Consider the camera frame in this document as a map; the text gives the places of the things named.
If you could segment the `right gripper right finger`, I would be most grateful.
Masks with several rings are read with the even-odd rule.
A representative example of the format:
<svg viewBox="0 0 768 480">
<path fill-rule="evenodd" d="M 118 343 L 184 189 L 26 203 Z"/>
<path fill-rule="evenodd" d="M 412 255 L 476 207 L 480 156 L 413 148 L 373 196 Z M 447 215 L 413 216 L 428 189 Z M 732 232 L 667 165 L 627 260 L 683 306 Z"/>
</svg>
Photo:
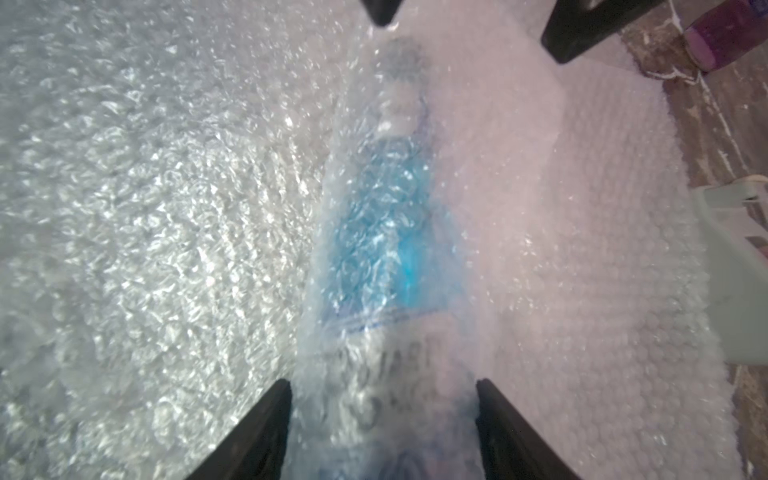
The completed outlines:
<svg viewBox="0 0 768 480">
<path fill-rule="evenodd" d="M 490 480 L 580 480 L 489 379 L 476 383 L 484 475 Z"/>
</svg>

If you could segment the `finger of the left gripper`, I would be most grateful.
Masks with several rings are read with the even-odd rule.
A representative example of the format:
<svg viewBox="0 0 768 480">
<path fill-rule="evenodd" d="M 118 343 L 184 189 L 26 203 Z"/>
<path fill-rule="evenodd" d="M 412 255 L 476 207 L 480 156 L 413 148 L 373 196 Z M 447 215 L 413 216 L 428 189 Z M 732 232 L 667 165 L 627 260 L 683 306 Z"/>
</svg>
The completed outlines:
<svg viewBox="0 0 768 480">
<path fill-rule="evenodd" d="M 361 0 L 361 4 L 374 25 L 386 27 L 393 21 L 402 0 Z"/>
<path fill-rule="evenodd" d="M 557 0 L 541 35 L 541 45 L 558 64 L 567 64 L 628 24 L 661 0 Z"/>
</svg>

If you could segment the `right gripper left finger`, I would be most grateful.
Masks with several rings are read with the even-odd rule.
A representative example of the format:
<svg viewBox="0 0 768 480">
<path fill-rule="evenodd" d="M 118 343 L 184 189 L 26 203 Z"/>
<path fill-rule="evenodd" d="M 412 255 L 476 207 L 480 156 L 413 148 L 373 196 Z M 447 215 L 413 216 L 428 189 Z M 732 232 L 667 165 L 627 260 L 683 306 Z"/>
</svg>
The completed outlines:
<svg viewBox="0 0 768 480">
<path fill-rule="evenodd" d="M 278 480 L 291 409 L 291 384 L 278 379 L 187 479 Z"/>
</svg>

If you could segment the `blue bottle with label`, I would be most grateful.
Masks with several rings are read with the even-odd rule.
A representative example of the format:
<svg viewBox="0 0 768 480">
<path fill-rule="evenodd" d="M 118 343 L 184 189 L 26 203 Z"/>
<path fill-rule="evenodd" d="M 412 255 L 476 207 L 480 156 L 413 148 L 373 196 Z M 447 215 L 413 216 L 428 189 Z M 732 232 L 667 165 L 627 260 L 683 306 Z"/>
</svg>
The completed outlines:
<svg viewBox="0 0 768 480">
<path fill-rule="evenodd" d="M 360 56 L 334 148 L 298 357 L 286 479 L 480 479 L 469 315 L 434 181 L 429 60 Z"/>
</svg>

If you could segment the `bubble wrap sheet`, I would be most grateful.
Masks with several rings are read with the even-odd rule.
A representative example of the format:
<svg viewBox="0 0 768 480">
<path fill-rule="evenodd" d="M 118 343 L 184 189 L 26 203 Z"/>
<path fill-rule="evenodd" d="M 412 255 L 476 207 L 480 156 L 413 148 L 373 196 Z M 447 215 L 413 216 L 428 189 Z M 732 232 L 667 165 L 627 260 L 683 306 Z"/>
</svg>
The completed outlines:
<svg viewBox="0 0 768 480">
<path fill-rule="evenodd" d="M 356 1 L 1 5 L 1 475 L 183 479 L 295 364 Z"/>
<path fill-rule="evenodd" d="M 662 86 L 617 37 L 556 63 L 535 34 L 549 7 L 409 1 L 392 27 L 368 23 L 347 54 L 326 178 L 358 58 L 415 39 L 430 65 L 436 191 L 476 331 L 476 394 L 493 382 L 583 479 L 738 479 L 704 247 Z"/>
</svg>

